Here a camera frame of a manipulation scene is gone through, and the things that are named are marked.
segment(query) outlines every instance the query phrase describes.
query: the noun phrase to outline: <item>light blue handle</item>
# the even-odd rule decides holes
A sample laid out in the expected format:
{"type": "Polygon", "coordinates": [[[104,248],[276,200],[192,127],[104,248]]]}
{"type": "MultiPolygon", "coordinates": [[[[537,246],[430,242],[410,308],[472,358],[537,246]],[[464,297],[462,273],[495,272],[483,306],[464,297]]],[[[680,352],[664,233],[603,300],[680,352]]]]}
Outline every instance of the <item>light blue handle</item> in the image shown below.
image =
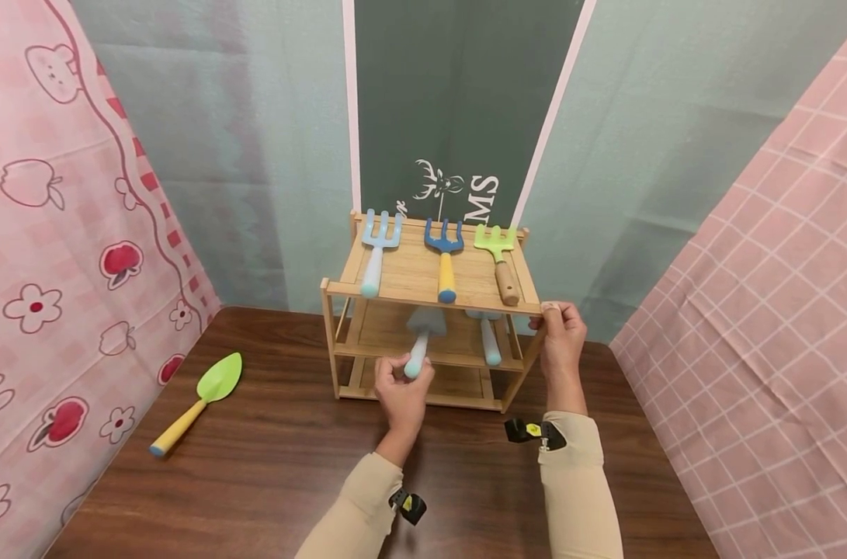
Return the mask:
{"type": "Polygon", "coordinates": [[[380,294],[380,273],[383,270],[383,248],[374,247],[362,280],[362,296],[373,299],[380,294]]]}
{"type": "Polygon", "coordinates": [[[404,365],[404,375],[407,378],[417,378],[423,369],[423,359],[425,358],[425,347],[429,343],[429,330],[425,330],[417,336],[417,341],[414,342],[414,347],[411,348],[411,358],[404,365]]]}
{"type": "Polygon", "coordinates": [[[482,326],[482,347],[484,348],[484,362],[488,365],[501,364],[501,351],[498,349],[498,340],[495,340],[495,331],[487,318],[480,321],[482,326]]]}

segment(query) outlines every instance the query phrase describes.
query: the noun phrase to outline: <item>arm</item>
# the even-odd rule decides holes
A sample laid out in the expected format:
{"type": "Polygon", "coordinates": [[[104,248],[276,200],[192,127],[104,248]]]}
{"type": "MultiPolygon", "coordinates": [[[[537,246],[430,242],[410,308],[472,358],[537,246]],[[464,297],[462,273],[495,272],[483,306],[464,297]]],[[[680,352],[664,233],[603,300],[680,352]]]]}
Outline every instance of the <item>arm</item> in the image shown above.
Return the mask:
{"type": "Polygon", "coordinates": [[[544,419],[566,439],[565,447],[539,454],[554,559],[621,558],[619,520],[594,420],[565,411],[549,411],[544,419]]]}
{"type": "Polygon", "coordinates": [[[302,543],[296,559],[373,559],[391,531],[389,496],[401,486],[401,468],[377,453],[349,474],[333,506],[302,543]]]}
{"type": "Polygon", "coordinates": [[[377,398],[386,412],[389,431],[376,452],[366,455],[349,474],[339,497],[312,529],[296,559],[374,559],[391,531],[395,512],[389,497],[401,487],[401,468],[423,423],[425,393],[435,371],[425,361],[416,381],[395,378],[393,370],[410,359],[377,360],[377,398]]]}
{"type": "Polygon", "coordinates": [[[572,304],[545,304],[543,311],[543,321],[531,325],[547,328],[541,353],[547,382],[544,420],[566,439],[565,447],[539,453],[551,554],[554,559],[621,558],[622,537],[603,472],[603,448],[578,376],[587,328],[572,304]]]}

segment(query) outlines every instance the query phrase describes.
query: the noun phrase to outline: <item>wooden rack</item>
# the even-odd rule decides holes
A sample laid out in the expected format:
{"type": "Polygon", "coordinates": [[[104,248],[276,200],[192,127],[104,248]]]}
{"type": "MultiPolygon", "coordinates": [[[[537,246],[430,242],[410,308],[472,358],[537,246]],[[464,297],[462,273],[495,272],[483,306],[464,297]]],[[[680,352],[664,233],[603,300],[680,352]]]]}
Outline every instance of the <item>wooden rack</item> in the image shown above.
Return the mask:
{"type": "MultiPolygon", "coordinates": [[[[339,281],[324,278],[321,282],[336,398],[376,400],[373,393],[376,358],[409,351],[416,335],[406,329],[405,323],[417,306],[443,307],[447,335],[430,338],[427,352],[436,367],[428,404],[506,413],[540,351],[544,333],[541,329],[523,352],[513,328],[513,316],[541,314],[535,285],[522,254],[528,230],[519,230],[515,249],[505,252],[505,259],[519,285],[519,305],[507,307],[501,302],[495,284],[494,259],[490,253],[474,248],[475,227],[472,225],[463,226],[463,251],[452,254],[457,300],[445,305],[436,299],[439,254],[425,247],[425,222],[417,219],[404,220],[398,248],[387,249],[384,253],[380,295],[376,299],[360,296],[360,284],[370,258],[370,249],[363,245],[358,235],[364,219],[363,214],[350,214],[352,249],[342,275],[339,281]],[[333,312],[335,297],[345,299],[338,318],[333,312]],[[500,319],[492,322],[502,356],[499,365],[488,366],[484,362],[480,322],[466,316],[465,310],[501,313],[500,319]],[[343,384],[340,366],[346,364],[351,365],[351,372],[347,384],[343,384]],[[499,396],[495,396],[493,371],[509,377],[499,396]]],[[[392,235],[393,226],[394,218],[390,218],[389,235],[392,235]]]]}

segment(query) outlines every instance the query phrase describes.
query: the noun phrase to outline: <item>left hand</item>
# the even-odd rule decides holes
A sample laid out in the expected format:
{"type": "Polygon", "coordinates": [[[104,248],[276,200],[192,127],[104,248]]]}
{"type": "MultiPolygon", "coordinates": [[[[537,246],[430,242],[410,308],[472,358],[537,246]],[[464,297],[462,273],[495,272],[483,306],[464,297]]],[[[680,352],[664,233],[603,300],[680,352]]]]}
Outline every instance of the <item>left hand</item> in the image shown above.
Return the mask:
{"type": "Polygon", "coordinates": [[[405,353],[400,357],[377,359],[374,392],[386,412],[389,430],[416,437],[423,425],[425,394],[436,371],[427,358],[423,360],[423,367],[417,378],[407,378],[401,368],[410,358],[411,354],[405,353]]]}

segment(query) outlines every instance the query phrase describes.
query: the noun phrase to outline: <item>light blue garden fork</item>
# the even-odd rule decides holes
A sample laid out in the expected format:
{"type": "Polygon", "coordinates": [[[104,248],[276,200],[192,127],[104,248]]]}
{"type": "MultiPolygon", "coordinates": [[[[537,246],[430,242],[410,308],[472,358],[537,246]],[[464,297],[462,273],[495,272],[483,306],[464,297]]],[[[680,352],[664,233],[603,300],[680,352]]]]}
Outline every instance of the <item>light blue garden fork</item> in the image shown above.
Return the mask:
{"type": "Polygon", "coordinates": [[[373,236],[373,208],[366,213],[366,221],[364,223],[364,233],[362,234],[362,242],[369,247],[373,247],[373,252],[370,254],[368,266],[364,271],[364,279],[362,280],[362,295],[368,299],[373,299],[380,294],[380,275],[383,271],[383,248],[395,248],[401,240],[401,220],[404,218],[401,214],[395,214],[395,226],[392,230],[392,237],[387,238],[386,231],[389,228],[389,212],[383,211],[380,213],[380,233],[376,237],[373,236]]]}

